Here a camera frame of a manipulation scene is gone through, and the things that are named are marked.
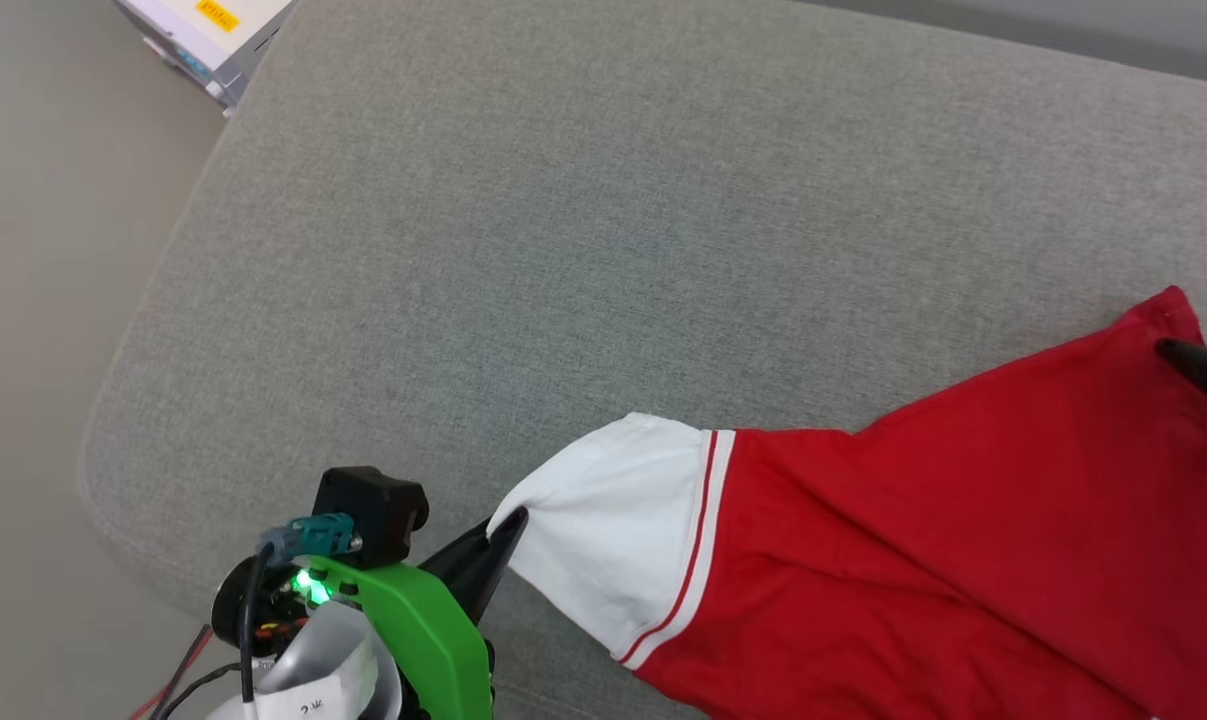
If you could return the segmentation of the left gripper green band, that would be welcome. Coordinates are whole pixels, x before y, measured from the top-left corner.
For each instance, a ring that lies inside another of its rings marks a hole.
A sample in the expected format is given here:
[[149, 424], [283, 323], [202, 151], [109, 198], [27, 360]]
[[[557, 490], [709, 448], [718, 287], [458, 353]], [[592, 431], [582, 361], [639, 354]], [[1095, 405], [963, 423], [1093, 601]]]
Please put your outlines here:
[[517, 507], [495, 529], [480, 521], [420, 569], [246, 560], [218, 589], [212, 630], [241, 651], [253, 693], [210, 720], [495, 720], [478, 624], [527, 519]]

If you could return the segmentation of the red and white garment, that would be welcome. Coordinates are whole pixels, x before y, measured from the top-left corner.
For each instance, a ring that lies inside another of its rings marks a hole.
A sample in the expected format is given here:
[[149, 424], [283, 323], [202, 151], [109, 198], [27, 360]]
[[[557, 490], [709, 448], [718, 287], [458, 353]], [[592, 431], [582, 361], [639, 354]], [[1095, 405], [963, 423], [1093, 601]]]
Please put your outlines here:
[[715, 720], [1207, 720], [1207, 397], [1174, 286], [867, 428], [631, 412], [486, 533]]

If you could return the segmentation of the white power supply box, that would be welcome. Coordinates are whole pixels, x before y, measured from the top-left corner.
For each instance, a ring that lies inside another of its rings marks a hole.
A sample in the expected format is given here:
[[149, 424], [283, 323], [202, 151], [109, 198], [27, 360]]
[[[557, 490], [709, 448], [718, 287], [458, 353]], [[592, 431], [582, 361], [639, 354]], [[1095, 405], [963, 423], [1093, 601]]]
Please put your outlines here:
[[110, 2], [152, 53], [205, 90], [231, 118], [298, 0]]

